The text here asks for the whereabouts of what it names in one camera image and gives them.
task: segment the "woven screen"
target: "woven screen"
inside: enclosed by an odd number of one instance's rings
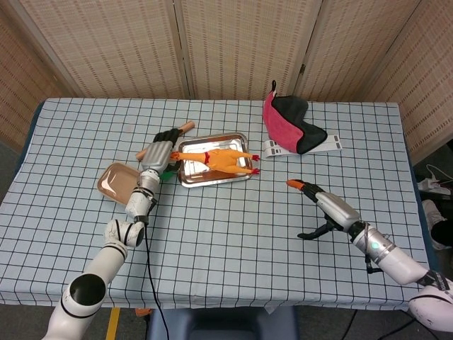
[[[313,101],[352,101],[417,3],[418,0],[323,3],[296,94]]]
[[[427,1],[362,99],[398,102],[413,162],[453,138],[453,6]]]
[[[0,139],[20,151],[41,101],[67,92],[0,15]]]
[[[164,1],[20,2],[85,96],[183,97]]]
[[[319,1],[182,0],[182,8],[196,98],[263,99],[273,79],[279,94],[292,92]]]

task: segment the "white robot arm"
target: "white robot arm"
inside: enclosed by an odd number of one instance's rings
[[[375,227],[361,221],[359,213],[338,196],[300,180],[289,180],[287,184],[299,189],[326,214],[325,225],[298,237],[315,239],[334,229],[347,232],[351,242],[365,255],[368,273],[383,271],[400,285],[415,282],[424,286],[409,301],[409,310],[421,324],[437,331],[453,332],[453,282],[421,266]],[[370,260],[380,269],[372,268]]]
[[[44,340],[79,340],[105,299],[112,282],[127,258],[128,247],[138,247],[148,225],[148,214],[156,205],[159,175],[168,165],[178,129],[160,132],[142,160],[143,171],[137,179],[126,206],[134,222],[111,220],[105,229],[105,245],[85,271],[66,288],[50,317]]]

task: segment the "silver tray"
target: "silver tray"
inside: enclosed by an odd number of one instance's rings
[[[179,152],[206,152],[212,149],[233,149],[248,152],[248,141],[247,137],[239,132],[225,133],[199,137],[194,140],[183,140],[178,144],[177,149]],[[250,159],[240,158],[238,165],[252,169]],[[183,161],[178,175],[179,181],[186,188],[243,181],[250,177],[250,174],[227,174],[211,170],[198,161]]]

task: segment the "blue grid tablecloth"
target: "blue grid tablecloth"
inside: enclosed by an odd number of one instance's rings
[[[194,120],[185,137],[239,131],[251,153],[268,139],[262,101],[53,98],[40,112],[21,170],[0,207],[0,299],[55,304],[103,246],[124,206],[96,190],[112,162],[138,168],[135,153],[162,130]],[[151,272],[163,307],[313,304],[406,308],[418,289],[367,275],[342,232],[296,238],[323,214],[288,178],[317,183],[427,265],[398,106],[310,103],[309,123],[339,134],[341,152],[262,159],[248,181],[187,189],[165,182],[152,212]],[[131,250],[106,305],[152,307],[145,246]]]

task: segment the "rubber chicken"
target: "rubber chicken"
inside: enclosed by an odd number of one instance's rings
[[[247,154],[232,149],[213,149],[208,152],[201,153],[185,153],[172,152],[170,159],[172,160],[188,160],[200,162],[208,166],[211,170],[227,172],[228,174],[246,173],[259,174],[260,169],[247,169],[237,166],[238,158],[251,158],[253,161],[259,161],[260,156],[257,154]]]

